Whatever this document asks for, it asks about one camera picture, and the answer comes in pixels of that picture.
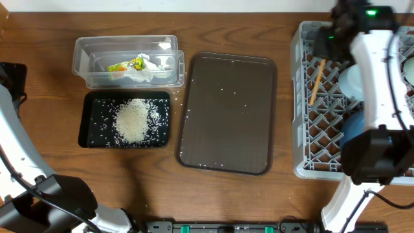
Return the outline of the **pile of white rice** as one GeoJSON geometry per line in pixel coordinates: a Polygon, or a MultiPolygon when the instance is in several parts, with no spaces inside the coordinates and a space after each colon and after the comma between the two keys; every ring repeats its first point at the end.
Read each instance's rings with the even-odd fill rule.
{"type": "Polygon", "coordinates": [[[162,117],[153,101],[132,99],[121,104],[114,117],[115,143],[147,143],[161,126],[162,117]]]}

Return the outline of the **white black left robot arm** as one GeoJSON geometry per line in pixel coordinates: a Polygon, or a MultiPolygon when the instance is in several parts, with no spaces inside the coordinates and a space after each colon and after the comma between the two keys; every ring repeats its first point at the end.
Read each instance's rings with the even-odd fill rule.
{"type": "Polygon", "coordinates": [[[12,232],[142,232],[124,209],[98,204],[80,178],[58,175],[24,130],[26,65],[1,63],[1,227],[12,232]]]}

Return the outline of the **wooden chopstick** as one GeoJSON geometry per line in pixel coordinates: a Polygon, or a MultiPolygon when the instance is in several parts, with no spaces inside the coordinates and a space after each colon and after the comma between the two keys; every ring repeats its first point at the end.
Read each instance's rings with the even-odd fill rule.
{"type": "Polygon", "coordinates": [[[320,66],[319,66],[318,75],[316,77],[315,86],[314,86],[314,89],[312,90],[312,95],[311,95],[310,102],[309,102],[311,106],[313,106],[316,101],[316,95],[317,95],[317,92],[320,86],[320,80],[323,74],[323,70],[325,68],[325,64],[326,64],[326,59],[322,59],[320,66]]]}

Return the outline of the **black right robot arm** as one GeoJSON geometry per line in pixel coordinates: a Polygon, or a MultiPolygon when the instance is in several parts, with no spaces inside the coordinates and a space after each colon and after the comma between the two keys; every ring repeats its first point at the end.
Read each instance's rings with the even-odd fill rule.
{"type": "Polygon", "coordinates": [[[390,6],[338,1],[319,29],[315,57],[353,61],[362,74],[364,127],[342,145],[343,178],[318,232],[352,232],[372,197],[413,164],[413,117],[398,60],[401,24],[390,6]]]}

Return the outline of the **yellow green wrapper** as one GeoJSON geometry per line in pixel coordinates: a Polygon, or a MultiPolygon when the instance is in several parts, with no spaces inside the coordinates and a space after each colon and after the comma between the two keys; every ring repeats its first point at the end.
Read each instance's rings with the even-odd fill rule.
{"type": "Polygon", "coordinates": [[[110,65],[108,66],[107,71],[114,72],[114,74],[111,75],[112,79],[119,79],[124,76],[124,72],[132,71],[132,70],[141,71],[144,68],[145,68],[144,59],[135,58],[130,61],[124,61],[122,63],[110,65]]]}

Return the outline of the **dark blue plate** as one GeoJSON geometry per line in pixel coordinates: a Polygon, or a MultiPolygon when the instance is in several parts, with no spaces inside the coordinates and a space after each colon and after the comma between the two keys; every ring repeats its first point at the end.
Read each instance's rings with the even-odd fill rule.
{"type": "Polygon", "coordinates": [[[341,129],[343,137],[340,139],[340,146],[343,147],[345,143],[359,134],[364,132],[365,116],[364,111],[358,111],[352,114],[344,123],[341,129]]]}

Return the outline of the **light blue bowl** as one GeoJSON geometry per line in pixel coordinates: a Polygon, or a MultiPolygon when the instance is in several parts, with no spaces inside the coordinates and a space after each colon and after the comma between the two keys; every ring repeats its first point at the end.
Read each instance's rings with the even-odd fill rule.
{"type": "Polygon", "coordinates": [[[346,97],[364,101],[363,82],[357,64],[346,68],[339,76],[338,83],[340,91],[346,97]]]}

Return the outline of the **white tissue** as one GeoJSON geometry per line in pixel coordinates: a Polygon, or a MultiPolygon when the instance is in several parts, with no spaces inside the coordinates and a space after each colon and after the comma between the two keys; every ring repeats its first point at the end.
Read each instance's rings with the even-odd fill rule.
{"type": "Polygon", "coordinates": [[[156,65],[149,60],[149,55],[140,53],[136,58],[144,59],[145,68],[141,71],[127,71],[125,77],[136,82],[151,82],[154,78],[167,78],[169,76],[169,72],[162,65],[156,65]]]}

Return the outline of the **mint green bowl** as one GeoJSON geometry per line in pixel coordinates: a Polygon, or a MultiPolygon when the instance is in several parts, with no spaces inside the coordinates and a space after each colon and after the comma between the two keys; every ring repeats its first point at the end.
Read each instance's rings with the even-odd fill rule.
{"type": "Polygon", "coordinates": [[[407,59],[403,65],[403,73],[405,79],[414,85],[414,57],[407,59]]]}

